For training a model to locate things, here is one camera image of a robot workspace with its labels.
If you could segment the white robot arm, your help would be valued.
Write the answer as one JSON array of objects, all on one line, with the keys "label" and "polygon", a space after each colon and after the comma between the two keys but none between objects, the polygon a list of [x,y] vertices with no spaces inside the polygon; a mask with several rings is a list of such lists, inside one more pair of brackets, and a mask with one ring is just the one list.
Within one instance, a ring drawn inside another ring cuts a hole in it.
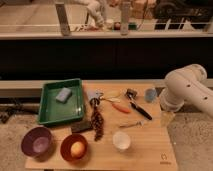
[{"label": "white robot arm", "polygon": [[199,64],[170,71],[164,79],[165,88],[159,95],[161,107],[165,111],[177,112],[188,101],[213,118],[213,90],[202,84],[206,79],[207,72]]}]

